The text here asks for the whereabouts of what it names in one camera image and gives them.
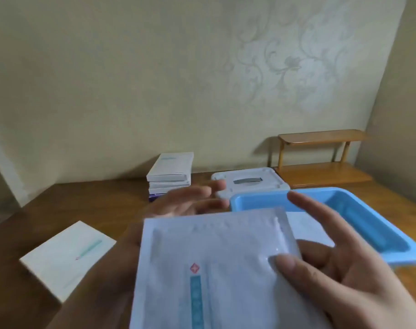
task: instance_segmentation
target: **sealed pouch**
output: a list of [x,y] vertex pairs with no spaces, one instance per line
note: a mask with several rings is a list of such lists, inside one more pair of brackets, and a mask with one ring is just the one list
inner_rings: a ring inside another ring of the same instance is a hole
[[324,329],[271,263],[300,256],[281,208],[144,223],[130,329]]

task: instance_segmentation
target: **floral wall pattern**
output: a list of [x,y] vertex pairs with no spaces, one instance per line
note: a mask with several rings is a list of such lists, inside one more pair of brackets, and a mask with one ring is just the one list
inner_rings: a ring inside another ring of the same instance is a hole
[[164,151],[264,166],[279,133],[365,129],[404,5],[0,0],[0,141],[30,188],[142,175]]

